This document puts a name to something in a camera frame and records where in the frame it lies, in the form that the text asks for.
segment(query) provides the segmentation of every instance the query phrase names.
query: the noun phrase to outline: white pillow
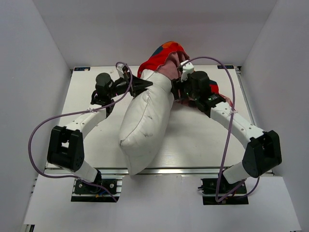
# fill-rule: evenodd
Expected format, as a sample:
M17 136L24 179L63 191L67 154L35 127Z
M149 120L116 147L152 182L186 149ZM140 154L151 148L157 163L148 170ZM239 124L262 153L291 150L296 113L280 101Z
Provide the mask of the white pillow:
M158 153L174 101L171 81L166 76L144 70L141 79L153 85L131 101L119 132L119 145L130 175L145 169Z

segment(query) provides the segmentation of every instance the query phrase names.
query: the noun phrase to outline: robotic arm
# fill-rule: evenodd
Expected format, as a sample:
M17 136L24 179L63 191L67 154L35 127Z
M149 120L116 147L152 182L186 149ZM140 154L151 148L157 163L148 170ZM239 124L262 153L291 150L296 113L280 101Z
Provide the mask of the robotic arm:
M229 127L231 114L234 113L232 134L246 149L242 162L224 170L223 179L234 184L248 177L258 178L265 172L281 164L279 136L276 132L266 132L245 120L237 112L232 112L225 99L211 92L207 73L194 71L192 63L185 64L182 76L172 81L172 93L177 99L192 99L192 103L203 113Z
M66 169L75 176L94 184L101 185L101 173L90 166L84 159L84 138L100 122L112 112L113 106L92 111L114 102L113 98L126 92L129 86L129 74L123 64L118 64L120 78L113 81L109 74L101 73L96 77L96 90L92 93L89 113L79 117L64 127L52 129L47 161ZM153 83L133 76L130 94L136 97Z

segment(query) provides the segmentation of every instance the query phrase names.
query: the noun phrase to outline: white panel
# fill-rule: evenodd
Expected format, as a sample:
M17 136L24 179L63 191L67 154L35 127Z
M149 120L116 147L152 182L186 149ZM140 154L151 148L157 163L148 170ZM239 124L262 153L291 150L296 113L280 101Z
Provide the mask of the white panel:
M303 231L309 231L309 1L279 0L243 67L259 126L280 136L282 175Z
M133 73L138 67L132 66ZM217 81L220 93L232 96L231 84L225 70L216 65L196 66L196 70L205 71L210 79ZM95 89L98 74L110 73L117 79L115 67L91 67L90 71L73 72L63 113L87 109L90 97ZM230 69L236 88L236 109L247 120L248 110L239 86L235 70ZM124 155L119 147L119 130L132 97L128 94L114 107L112 114L95 127L84 140L85 159L94 167L126 167ZM62 118L64 126L77 116ZM175 103L166 130L162 148L148 167L218 167L224 150L227 130L219 123L208 118L197 109ZM226 166L242 160L244 148L231 136Z
M31 0L0 1L0 225L20 230L36 176L27 153L30 133L61 112L70 71ZM43 169L52 126L34 138L33 155Z
M140 65L171 40L191 57L208 55L241 65L275 2L34 0L71 68L119 60Z
M254 184L247 180L248 189ZM73 179L40 176L25 224L39 232L300 230L282 177L262 177L249 205L203 205L200 185L198 176L126 176L119 202L72 203Z

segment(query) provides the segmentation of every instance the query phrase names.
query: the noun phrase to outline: gray wall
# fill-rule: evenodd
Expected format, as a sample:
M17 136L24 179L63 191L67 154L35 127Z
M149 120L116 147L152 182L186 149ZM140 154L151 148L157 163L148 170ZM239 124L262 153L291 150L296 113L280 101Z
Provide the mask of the gray wall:
M280 135L283 176L309 232L309 1L279 0L243 66L258 125Z
M19 232L36 177L28 138L37 124L61 111L70 71L32 0L1 0L0 31L0 230ZM41 168L55 123L34 140Z
M164 42L242 65L276 0L33 0L69 67L140 65ZM195 64L209 64L199 60Z

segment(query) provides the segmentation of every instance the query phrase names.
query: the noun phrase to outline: wall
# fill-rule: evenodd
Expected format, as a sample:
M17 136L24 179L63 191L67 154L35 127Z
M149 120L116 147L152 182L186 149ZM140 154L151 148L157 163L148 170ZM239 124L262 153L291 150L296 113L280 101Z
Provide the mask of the wall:
M309 232L309 1L279 0L242 68L258 125L280 135L282 175Z
M60 113L70 71L31 0L0 1L0 227L19 232L36 173L27 153L34 127ZM43 168L53 122L35 136Z
M162 43L242 65L276 0L33 0L69 67L140 65ZM199 60L195 64L213 64Z

